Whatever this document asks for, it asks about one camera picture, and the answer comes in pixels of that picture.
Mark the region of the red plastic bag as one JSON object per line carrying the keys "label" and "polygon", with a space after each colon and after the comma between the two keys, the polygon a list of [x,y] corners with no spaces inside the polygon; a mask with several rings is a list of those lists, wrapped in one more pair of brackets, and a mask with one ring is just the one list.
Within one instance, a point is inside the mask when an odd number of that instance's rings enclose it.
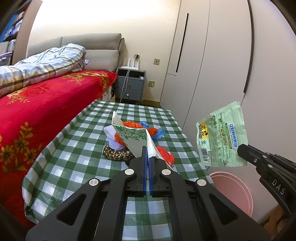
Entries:
{"label": "red plastic bag", "polygon": [[172,154],[170,154],[166,149],[160,146],[156,146],[156,148],[169,166],[175,163],[175,157]]}

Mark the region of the white torn paper packaging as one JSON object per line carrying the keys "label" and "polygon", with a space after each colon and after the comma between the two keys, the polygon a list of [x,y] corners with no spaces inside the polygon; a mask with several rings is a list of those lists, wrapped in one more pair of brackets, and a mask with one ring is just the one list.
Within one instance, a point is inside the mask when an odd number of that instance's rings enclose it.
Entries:
{"label": "white torn paper packaging", "polygon": [[136,158],[141,156],[142,147],[146,147],[148,158],[159,158],[164,160],[168,166],[174,164],[174,156],[154,144],[148,128],[139,123],[124,123],[115,111],[112,114],[111,124],[121,141]]}

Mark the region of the blue plastic bag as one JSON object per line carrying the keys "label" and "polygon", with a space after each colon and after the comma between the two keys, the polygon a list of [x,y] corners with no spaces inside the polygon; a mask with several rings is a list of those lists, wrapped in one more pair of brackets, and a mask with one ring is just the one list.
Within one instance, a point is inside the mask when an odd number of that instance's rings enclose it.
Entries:
{"label": "blue plastic bag", "polygon": [[165,135],[165,131],[162,128],[149,127],[145,122],[141,122],[140,124],[148,130],[153,140],[159,140]]}

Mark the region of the orange plastic bag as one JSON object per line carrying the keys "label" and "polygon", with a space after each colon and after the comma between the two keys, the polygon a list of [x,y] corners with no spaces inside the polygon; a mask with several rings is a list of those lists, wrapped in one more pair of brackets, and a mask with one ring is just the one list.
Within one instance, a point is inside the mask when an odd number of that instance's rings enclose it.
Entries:
{"label": "orange plastic bag", "polygon": [[148,130],[144,128],[140,123],[135,123],[133,121],[124,121],[122,124],[124,128],[119,128],[119,131],[121,132],[121,134],[119,133],[115,134],[115,139],[118,143],[126,147],[127,144],[125,143],[125,141],[131,141],[131,140],[146,141],[147,140]]}

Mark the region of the green snack wrapper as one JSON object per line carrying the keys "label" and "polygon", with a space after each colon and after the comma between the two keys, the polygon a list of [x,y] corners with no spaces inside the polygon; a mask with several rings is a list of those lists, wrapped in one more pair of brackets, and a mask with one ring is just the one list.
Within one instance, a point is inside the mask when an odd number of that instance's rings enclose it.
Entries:
{"label": "green snack wrapper", "polygon": [[239,145],[248,144],[242,108],[235,101],[196,123],[197,150],[201,162],[209,167],[243,167]]}

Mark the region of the pink plastic bin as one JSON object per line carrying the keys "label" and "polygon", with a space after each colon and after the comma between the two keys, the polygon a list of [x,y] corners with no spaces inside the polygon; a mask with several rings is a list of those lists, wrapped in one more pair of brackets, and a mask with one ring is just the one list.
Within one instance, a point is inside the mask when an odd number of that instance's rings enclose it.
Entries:
{"label": "pink plastic bin", "polygon": [[210,174],[216,188],[243,210],[248,216],[253,214],[253,198],[246,184],[237,176],[223,171]]}

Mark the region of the green checkered tablecloth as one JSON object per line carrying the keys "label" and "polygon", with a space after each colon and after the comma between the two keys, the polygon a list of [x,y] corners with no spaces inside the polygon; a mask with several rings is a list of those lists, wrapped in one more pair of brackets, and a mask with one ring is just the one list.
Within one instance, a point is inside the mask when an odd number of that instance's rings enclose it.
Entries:
{"label": "green checkered tablecloth", "polygon": [[147,123],[162,128],[155,142],[175,158],[173,169],[183,178],[208,178],[197,151],[169,110],[96,100],[83,109],[43,149],[22,183],[27,220],[38,223],[92,178],[106,180],[126,169],[123,162],[103,156],[107,145],[104,128],[117,113],[123,121]]}

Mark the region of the grey nightstand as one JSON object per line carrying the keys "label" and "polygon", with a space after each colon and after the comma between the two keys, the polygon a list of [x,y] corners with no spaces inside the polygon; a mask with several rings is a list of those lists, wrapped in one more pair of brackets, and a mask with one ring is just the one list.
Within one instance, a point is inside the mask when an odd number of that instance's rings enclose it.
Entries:
{"label": "grey nightstand", "polygon": [[115,97],[119,100],[142,101],[147,72],[117,69]]}

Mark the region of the white wifi router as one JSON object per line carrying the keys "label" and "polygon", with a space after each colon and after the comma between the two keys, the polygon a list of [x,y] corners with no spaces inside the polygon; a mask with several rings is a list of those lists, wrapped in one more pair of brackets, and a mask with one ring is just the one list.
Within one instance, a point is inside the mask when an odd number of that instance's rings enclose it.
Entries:
{"label": "white wifi router", "polygon": [[135,58],[127,58],[123,59],[123,65],[121,66],[122,69],[127,70],[139,70],[140,59],[139,57]]}

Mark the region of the beige padded headboard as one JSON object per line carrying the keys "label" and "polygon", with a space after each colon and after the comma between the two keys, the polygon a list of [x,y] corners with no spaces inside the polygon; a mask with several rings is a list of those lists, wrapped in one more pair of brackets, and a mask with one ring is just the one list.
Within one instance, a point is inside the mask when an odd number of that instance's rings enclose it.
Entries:
{"label": "beige padded headboard", "polygon": [[57,37],[28,47],[27,56],[39,54],[52,47],[62,47],[69,43],[85,47],[84,58],[88,60],[85,70],[115,72],[121,61],[125,39],[121,33],[93,33]]}

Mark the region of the beige wardrobe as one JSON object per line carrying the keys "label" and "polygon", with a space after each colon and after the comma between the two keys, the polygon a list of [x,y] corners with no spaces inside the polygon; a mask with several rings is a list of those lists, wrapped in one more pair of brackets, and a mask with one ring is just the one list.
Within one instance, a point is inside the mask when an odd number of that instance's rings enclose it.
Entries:
{"label": "beige wardrobe", "polygon": [[196,144],[234,101],[252,146],[295,160],[295,1],[181,1],[161,106]]}

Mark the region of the plaid blue quilt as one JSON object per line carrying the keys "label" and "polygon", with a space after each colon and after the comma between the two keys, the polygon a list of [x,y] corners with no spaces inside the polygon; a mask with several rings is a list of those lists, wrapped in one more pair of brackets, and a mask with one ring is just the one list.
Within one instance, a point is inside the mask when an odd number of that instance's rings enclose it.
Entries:
{"label": "plaid blue quilt", "polygon": [[47,49],[14,65],[1,66],[1,97],[80,68],[85,51],[85,47],[70,43]]}

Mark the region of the shelf with storage boxes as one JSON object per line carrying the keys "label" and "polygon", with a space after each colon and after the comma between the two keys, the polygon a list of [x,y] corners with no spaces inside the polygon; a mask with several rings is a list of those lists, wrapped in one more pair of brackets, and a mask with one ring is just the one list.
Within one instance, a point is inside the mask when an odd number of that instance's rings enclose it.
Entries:
{"label": "shelf with storage boxes", "polygon": [[12,15],[1,33],[1,66],[11,65],[16,37],[20,30],[24,15],[31,1],[25,1]]}

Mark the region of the lower wall socket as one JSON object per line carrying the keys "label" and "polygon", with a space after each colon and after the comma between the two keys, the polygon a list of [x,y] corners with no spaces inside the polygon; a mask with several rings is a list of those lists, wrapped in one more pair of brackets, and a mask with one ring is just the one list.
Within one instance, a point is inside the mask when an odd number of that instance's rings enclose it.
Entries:
{"label": "lower wall socket", "polygon": [[155,82],[154,81],[149,81],[149,87],[154,88]]}

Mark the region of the upper wall switch plate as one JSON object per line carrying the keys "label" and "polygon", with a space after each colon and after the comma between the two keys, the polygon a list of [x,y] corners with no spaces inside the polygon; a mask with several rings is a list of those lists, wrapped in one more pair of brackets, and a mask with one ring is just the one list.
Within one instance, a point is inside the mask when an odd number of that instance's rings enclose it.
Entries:
{"label": "upper wall switch plate", "polygon": [[154,64],[155,64],[155,65],[159,65],[159,63],[160,63],[160,60],[157,59],[157,58],[155,58],[155,59],[154,59]]}

